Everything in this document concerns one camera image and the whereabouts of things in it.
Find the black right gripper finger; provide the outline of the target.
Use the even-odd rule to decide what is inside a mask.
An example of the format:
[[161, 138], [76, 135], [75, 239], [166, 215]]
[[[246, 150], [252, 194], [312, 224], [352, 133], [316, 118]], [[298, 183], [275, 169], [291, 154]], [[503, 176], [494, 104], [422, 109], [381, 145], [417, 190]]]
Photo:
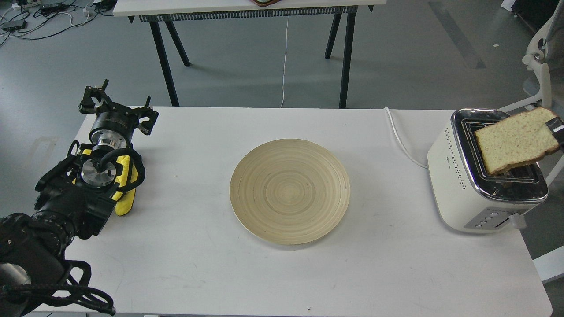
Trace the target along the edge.
[[564, 123], [560, 117], [554, 117], [546, 121], [545, 125], [550, 129], [552, 136], [559, 144], [560, 150], [564, 152]]

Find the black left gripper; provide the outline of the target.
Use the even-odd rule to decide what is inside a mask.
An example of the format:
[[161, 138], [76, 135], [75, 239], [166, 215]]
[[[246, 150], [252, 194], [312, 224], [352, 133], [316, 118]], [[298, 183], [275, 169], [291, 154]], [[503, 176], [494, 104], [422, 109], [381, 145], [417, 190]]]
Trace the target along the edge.
[[150, 106], [147, 98], [143, 107], [113, 106], [105, 90], [109, 80], [101, 87], [86, 86], [78, 109], [81, 114], [96, 114], [90, 132], [94, 148], [121, 150], [129, 148], [135, 129], [150, 135], [159, 113]]

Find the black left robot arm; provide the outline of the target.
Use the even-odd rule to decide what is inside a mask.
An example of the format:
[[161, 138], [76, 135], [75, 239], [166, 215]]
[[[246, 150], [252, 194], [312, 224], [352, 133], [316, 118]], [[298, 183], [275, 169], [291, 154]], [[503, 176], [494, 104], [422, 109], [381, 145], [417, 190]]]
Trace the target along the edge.
[[79, 238], [97, 236], [113, 212], [127, 214], [145, 180], [135, 129], [150, 135], [159, 116], [147, 98], [131, 108], [106, 94], [108, 81], [87, 86], [78, 105], [94, 114], [89, 142], [75, 140], [64, 160], [36, 184], [35, 213], [1, 219], [1, 315], [22, 317], [39, 307], [71, 304], [115, 315], [113, 299], [89, 286], [91, 266], [65, 258]]

